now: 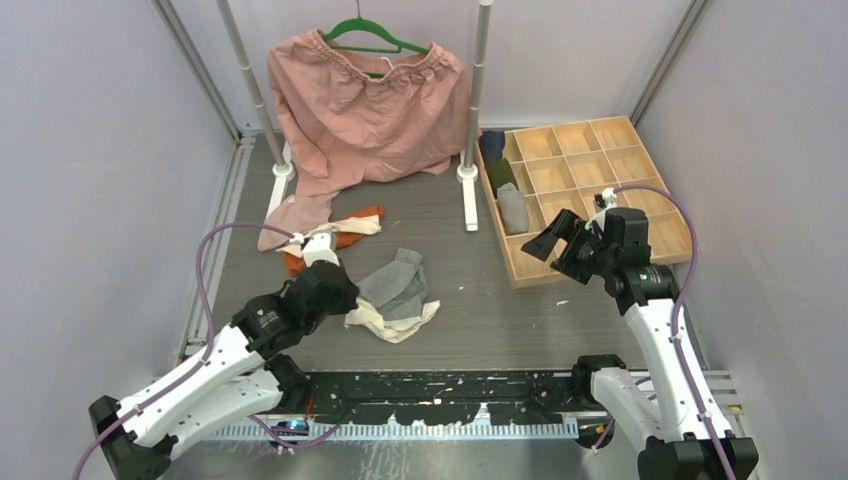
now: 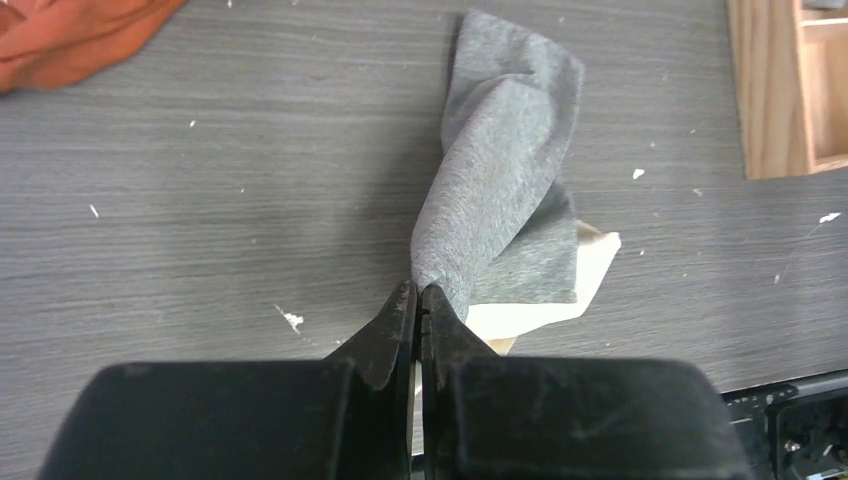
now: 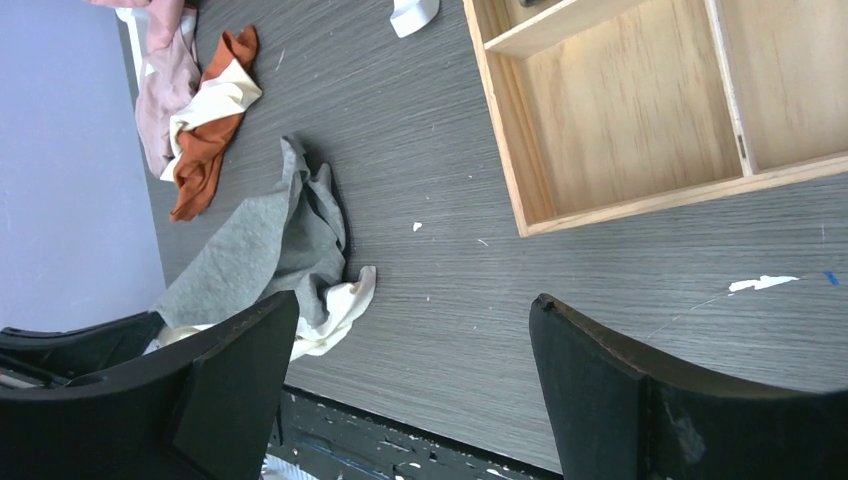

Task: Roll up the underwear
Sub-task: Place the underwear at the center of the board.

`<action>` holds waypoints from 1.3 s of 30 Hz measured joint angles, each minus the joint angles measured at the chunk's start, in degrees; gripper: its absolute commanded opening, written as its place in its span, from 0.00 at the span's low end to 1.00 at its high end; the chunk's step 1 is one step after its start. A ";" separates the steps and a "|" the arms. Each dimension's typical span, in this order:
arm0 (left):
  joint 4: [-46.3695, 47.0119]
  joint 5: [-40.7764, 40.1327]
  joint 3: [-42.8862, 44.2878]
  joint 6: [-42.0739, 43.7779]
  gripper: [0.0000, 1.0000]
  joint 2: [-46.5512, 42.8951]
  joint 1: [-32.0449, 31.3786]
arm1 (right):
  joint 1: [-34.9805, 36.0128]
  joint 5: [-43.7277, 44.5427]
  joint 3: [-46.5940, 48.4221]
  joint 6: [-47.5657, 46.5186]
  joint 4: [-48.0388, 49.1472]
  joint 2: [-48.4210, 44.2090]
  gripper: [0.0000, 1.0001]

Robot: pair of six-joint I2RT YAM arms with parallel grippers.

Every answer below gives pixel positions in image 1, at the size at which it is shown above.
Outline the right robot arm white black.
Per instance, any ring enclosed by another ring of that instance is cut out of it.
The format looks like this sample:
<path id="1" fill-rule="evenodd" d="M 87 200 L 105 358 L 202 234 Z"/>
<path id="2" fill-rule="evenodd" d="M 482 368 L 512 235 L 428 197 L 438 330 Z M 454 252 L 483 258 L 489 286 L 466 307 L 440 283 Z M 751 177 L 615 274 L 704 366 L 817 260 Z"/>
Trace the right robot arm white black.
<path id="1" fill-rule="evenodd" d="M 587 222 L 568 209 L 522 251 L 581 284 L 604 281 L 646 361 L 654 395 L 614 354 L 584 355 L 571 395 L 602 406 L 637 448 L 642 479 L 747 479 L 759 462 L 753 439 L 739 437 L 714 399 L 683 326 L 682 292 L 670 268 L 651 260 L 646 214 L 607 208 Z"/>

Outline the grey underwear cream waistband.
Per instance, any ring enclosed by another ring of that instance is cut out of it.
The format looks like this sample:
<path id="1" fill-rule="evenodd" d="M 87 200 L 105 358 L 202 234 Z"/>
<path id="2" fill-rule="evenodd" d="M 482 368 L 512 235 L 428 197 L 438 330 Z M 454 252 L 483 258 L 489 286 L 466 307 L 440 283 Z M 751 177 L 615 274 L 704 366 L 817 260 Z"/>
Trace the grey underwear cream waistband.
<path id="1" fill-rule="evenodd" d="M 441 307 L 440 301 L 429 300 L 423 256 L 414 250 L 398 248 L 390 263 L 357 286 L 357 308 L 345 315 L 344 327 L 364 327 L 392 344 L 414 335 Z"/>
<path id="2" fill-rule="evenodd" d="M 524 234 L 529 231 L 529 215 L 525 195 L 511 182 L 497 189 L 497 198 L 507 235 Z"/>

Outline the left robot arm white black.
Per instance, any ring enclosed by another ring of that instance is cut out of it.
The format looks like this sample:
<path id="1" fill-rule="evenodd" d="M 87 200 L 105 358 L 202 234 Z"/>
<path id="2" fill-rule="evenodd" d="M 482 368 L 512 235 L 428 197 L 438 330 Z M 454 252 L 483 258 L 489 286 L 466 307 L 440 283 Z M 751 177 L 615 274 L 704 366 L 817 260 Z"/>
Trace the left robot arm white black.
<path id="1" fill-rule="evenodd" d="M 286 349 L 323 320 L 357 307 L 343 267 L 319 260 L 275 292 L 250 299 L 207 347 L 155 383 L 89 407 L 118 479 L 158 479 L 195 443 L 244 417 L 303 408 L 311 383 Z"/>

